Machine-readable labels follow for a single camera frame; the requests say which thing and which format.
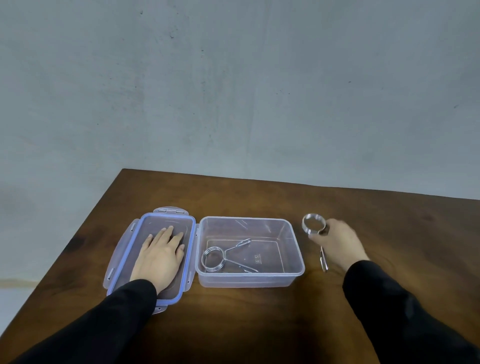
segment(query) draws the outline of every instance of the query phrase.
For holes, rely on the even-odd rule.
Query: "concrete wall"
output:
[[[0,2],[0,278],[123,167],[480,198],[478,0]]]

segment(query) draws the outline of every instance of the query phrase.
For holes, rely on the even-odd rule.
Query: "sleeve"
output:
[[[152,315],[156,296],[151,282],[129,282],[12,363],[112,363]]]
[[[343,291],[381,363],[480,363],[480,351],[430,316],[378,265],[353,264]]]

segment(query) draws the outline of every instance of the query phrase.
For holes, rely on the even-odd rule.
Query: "finger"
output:
[[[180,245],[177,251],[175,252],[175,258],[177,259],[178,265],[180,265],[181,260],[183,259],[183,255],[185,254],[185,245]]]
[[[323,245],[328,239],[328,236],[322,236],[319,234],[310,234],[308,238],[318,245]]]
[[[158,234],[157,234],[157,235],[155,236],[155,238],[153,239],[151,246],[155,246],[155,245],[158,243],[158,241],[160,240],[160,238],[162,237],[163,233],[164,233],[166,230],[167,230],[167,228],[163,228],[162,230],[160,230],[160,231],[158,232]]]
[[[152,242],[152,239],[153,239],[152,234],[147,236],[144,243],[142,244],[142,248],[140,249],[140,253],[138,255],[140,255],[141,253],[143,253],[145,250],[148,249],[148,247],[150,246],[150,243]]]
[[[175,235],[167,245],[171,246],[173,250],[177,249],[177,246],[180,244],[180,240],[182,239],[182,237],[183,237],[183,232]]]
[[[167,245],[168,241],[170,240],[170,237],[172,236],[173,232],[173,226],[169,226],[168,229],[165,230],[165,232],[162,234],[160,239],[158,239],[158,246],[165,246]]]

